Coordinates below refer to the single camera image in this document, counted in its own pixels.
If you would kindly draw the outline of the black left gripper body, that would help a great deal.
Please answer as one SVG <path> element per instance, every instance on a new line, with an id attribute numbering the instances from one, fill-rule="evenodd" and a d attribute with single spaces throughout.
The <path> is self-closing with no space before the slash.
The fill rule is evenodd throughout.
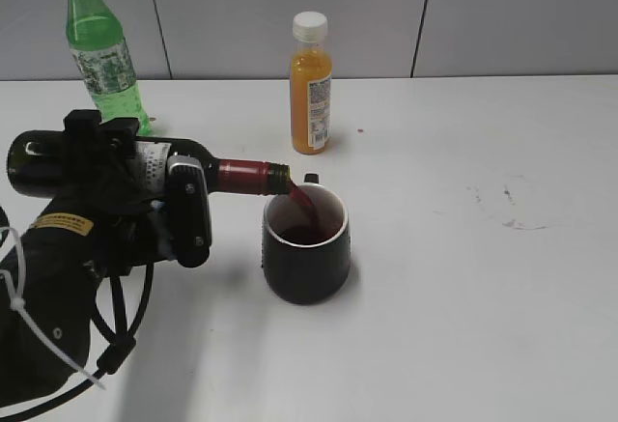
<path id="1" fill-rule="evenodd" d="M 120 272 L 174 260 L 164 196 L 167 153 L 142 141 L 65 141 L 58 208 L 94 223 L 95 252 Z"/>

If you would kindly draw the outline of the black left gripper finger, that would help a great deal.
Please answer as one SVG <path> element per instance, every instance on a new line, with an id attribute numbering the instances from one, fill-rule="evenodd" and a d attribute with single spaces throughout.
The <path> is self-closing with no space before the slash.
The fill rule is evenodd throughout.
<path id="1" fill-rule="evenodd" d="M 99 142 L 101 113 L 96 109 L 74 109 L 64 118 L 63 139 L 71 152 L 90 152 Z"/>
<path id="2" fill-rule="evenodd" d="M 106 142 L 119 157 L 136 157 L 136 137 L 139 121 L 136 118 L 114 118 L 99 125 Z"/>

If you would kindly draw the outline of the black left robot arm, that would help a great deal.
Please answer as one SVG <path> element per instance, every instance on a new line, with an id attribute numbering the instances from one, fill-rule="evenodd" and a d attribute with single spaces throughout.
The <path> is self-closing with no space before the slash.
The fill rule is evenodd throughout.
<path id="1" fill-rule="evenodd" d="M 138 121 L 74 110 L 60 131 L 19 134 L 7 175 L 47 200 L 1 263 L 1 403 L 60 389 L 88 361 L 101 282 L 174 260 L 177 238 L 157 213 L 163 193 L 141 183 Z"/>

